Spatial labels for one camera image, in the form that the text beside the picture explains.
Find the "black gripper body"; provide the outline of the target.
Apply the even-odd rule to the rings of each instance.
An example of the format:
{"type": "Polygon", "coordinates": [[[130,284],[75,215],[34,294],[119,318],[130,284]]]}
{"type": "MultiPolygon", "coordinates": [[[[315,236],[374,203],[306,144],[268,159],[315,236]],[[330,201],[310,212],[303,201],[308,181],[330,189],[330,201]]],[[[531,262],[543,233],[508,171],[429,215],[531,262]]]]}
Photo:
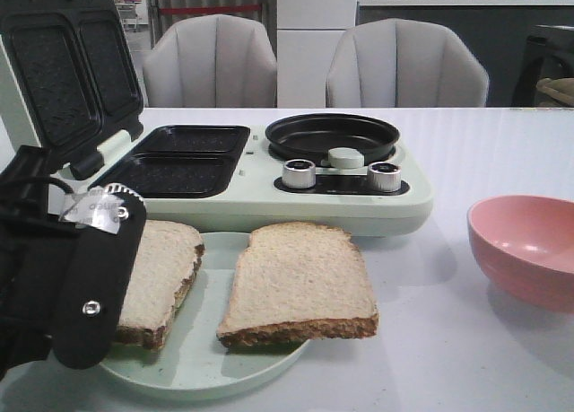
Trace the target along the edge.
{"type": "Polygon", "coordinates": [[[77,233],[48,212],[48,151],[22,145],[1,172],[1,375],[47,358],[50,322],[77,233]]]}

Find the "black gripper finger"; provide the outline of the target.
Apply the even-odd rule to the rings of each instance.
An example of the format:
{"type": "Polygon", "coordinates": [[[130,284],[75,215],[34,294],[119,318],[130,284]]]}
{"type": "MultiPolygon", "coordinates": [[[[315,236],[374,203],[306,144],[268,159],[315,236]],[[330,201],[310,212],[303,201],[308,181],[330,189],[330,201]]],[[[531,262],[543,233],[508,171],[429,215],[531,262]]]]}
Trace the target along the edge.
{"type": "Polygon", "coordinates": [[[98,364],[116,335],[146,222],[144,199],[109,183],[65,197],[60,214],[79,239],[51,322],[56,359],[72,369],[98,364]]]}

